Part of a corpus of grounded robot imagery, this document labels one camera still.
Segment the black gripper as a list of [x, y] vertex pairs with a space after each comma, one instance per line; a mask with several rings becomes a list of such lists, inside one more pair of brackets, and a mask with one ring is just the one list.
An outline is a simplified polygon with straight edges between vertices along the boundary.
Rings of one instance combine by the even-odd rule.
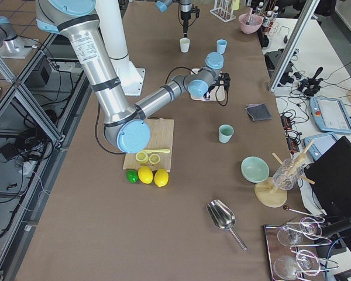
[[188, 37], [188, 22], [191, 19], [191, 4], [180, 4], [180, 19], [183, 26], [183, 36]]
[[216, 82], [214, 82], [212, 85], [209, 86], [208, 88], [208, 95], [211, 95], [211, 92], [215, 89], [215, 88], [219, 88], [221, 86], [221, 82], [220, 79], [218, 79]]

